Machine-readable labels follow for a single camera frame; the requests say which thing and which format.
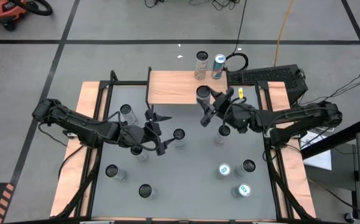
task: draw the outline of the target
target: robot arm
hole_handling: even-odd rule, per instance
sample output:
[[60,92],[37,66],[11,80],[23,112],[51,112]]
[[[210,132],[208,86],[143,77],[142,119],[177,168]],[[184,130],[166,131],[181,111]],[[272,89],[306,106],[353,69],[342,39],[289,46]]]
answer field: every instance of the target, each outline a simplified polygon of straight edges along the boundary
[[[165,153],[168,144],[174,140],[169,139],[161,142],[159,136],[162,134],[159,124],[155,121],[164,121],[170,117],[162,117],[148,110],[146,112],[147,122],[143,128],[135,125],[127,125],[127,122],[97,121],[68,109],[59,100],[46,99],[40,102],[32,116],[42,124],[57,124],[78,136],[81,144],[88,147],[100,147],[104,142],[117,144],[120,147],[140,146],[148,151],[156,151],[159,156]],[[150,149],[143,143],[154,142],[155,148]]]
[[[224,93],[218,93],[208,86],[206,88],[214,97],[213,108],[206,101],[197,99],[202,106],[205,116],[201,124],[206,127],[211,118],[216,115],[235,128],[239,133],[246,133],[248,128],[252,131],[264,132],[266,138],[274,147],[283,147],[292,136],[316,128],[326,126],[336,127],[342,122],[342,113],[338,107],[330,102],[311,103],[307,106],[281,111],[258,110],[246,103],[234,103],[231,96],[234,89],[229,88]],[[287,128],[271,128],[274,124],[297,121]]]

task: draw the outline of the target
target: blue can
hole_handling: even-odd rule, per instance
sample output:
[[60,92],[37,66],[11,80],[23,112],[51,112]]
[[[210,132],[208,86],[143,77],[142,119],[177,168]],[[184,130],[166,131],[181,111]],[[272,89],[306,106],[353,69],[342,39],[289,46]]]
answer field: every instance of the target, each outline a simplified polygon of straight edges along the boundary
[[224,62],[225,62],[224,55],[218,54],[215,56],[215,60],[213,62],[213,69],[212,69],[212,78],[214,78],[214,79],[222,78]]

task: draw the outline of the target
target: white paper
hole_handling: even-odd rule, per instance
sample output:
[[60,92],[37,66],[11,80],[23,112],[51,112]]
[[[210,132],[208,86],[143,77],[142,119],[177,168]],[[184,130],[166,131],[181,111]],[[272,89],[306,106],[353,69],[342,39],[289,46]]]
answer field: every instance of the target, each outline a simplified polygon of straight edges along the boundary
[[[313,139],[314,137],[316,137],[317,134],[316,133],[312,133],[310,131],[307,132],[307,135],[304,136],[301,140],[300,140],[300,144],[303,146],[306,144],[306,142],[310,141],[311,139]],[[325,136],[320,136],[317,137],[316,139],[312,140],[312,142],[310,142],[308,145],[303,146],[303,148],[301,150],[303,150],[305,147],[314,144],[322,139],[324,139]],[[314,166],[314,167],[318,167],[318,168],[322,168],[322,169],[326,169],[326,170],[332,170],[332,163],[331,163],[331,151],[327,150],[325,152],[322,152],[318,155],[315,155],[313,157],[310,157],[308,159],[305,159],[303,161],[304,164],[309,165],[309,166]]]

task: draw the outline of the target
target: silver can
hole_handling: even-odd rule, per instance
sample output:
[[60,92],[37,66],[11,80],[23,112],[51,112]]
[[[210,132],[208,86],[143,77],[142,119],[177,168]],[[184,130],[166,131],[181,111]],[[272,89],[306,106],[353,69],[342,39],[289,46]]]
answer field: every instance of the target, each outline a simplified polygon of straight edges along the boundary
[[198,100],[203,101],[206,105],[211,103],[211,89],[208,86],[199,86],[196,93]]
[[215,143],[223,144],[225,143],[225,139],[230,135],[230,128],[227,125],[222,125],[219,127],[218,132],[215,135]]
[[195,79],[203,80],[206,75],[208,55],[205,51],[197,53],[197,62],[195,66]]
[[123,115],[128,125],[137,125],[137,117],[130,105],[122,105],[120,107],[120,113]]
[[174,130],[173,137],[175,138],[175,140],[173,141],[174,146],[176,146],[177,148],[183,148],[186,144],[186,132],[184,132],[183,129],[178,128]]
[[213,61],[212,78],[220,79],[222,77],[224,63],[225,63],[224,55],[218,54],[215,56],[215,60]]
[[219,180],[228,177],[230,174],[231,174],[231,167],[226,163],[220,164],[220,166],[215,170],[215,176]]
[[130,152],[137,158],[138,161],[143,162],[148,160],[148,154],[139,146],[132,146]]
[[240,184],[231,189],[231,194],[236,198],[248,197],[250,195],[250,187],[247,184]]
[[156,190],[153,187],[151,187],[149,184],[143,184],[138,189],[138,194],[142,198],[154,199],[156,196]]
[[119,167],[114,164],[107,166],[105,169],[105,174],[108,177],[113,177],[119,181],[124,181],[126,179],[126,171],[119,169]]
[[256,165],[254,161],[251,161],[250,159],[245,160],[241,165],[237,166],[235,168],[235,175],[237,177],[243,177],[249,172],[255,171]]

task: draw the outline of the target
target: black floor line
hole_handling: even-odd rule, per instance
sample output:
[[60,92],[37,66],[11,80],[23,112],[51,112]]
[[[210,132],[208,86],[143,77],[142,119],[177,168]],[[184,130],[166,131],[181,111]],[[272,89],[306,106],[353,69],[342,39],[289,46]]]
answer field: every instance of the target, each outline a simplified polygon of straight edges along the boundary
[[357,24],[356,18],[354,18],[354,15],[353,15],[353,12],[352,12],[352,10],[351,10],[351,8],[349,6],[349,3],[347,2],[347,0],[342,0],[342,4],[343,4],[344,9],[346,10],[346,13],[349,16],[349,19],[350,19],[350,22],[352,23],[354,31],[356,31],[357,37],[360,40],[360,27]]
[[[76,14],[76,10],[77,10],[78,5],[79,5],[79,1],[80,0],[75,0],[75,2],[73,3],[72,10],[70,12],[70,15],[69,15],[69,18],[68,18],[68,21],[67,21],[67,25],[65,26],[64,33],[62,34],[59,46],[57,48],[54,59],[52,61],[52,65],[50,67],[50,71],[49,71],[49,74],[47,76],[47,79],[46,79],[46,81],[44,83],[42,93],[40,94],[40,100],[46,99],[47,95],[49,94],[51,83],[52,83],[52,80],[54,78],[55,71],[56,71],[56,69],[58,67],[58,64],[59,64],[59,61],[60,61],[60,58],[61,58],[61,55],[62,55],[62,51],[63,51],[64,46],[65,46],[65,40],[68,37],[70,27],[72,25],[73,19],[74,19],[75,14]],[[14,169],[14,173],[12,174],[12,177],[11,177],[11,183],[14,184],[15,186],[18,184],[19,178],[21,176],[21,172],[22,172],[22,170],[24,168],[25,160],[26,160],[26,157],[28,155],[29,148],[31,147],[32,140],[33,140],[33,137],[35,135],[36,127],[37,127],[37,121],[33,119],[32,123],[31,123],[31,125],[29,127],[29,130],[27,132],[24,144],[22,146],[21,153],[19,155],[17,164],[16,164],[15,169]]]
[[[0,44],[61,44],[63,40],[0,40]],[[148,45],[148,44],[235,44],[236,40],[64,40],[79,45]],[[277,40],[239,40],[239,44],[275,45]],[[360,45],[360,40],[281,40],[281,45]]]

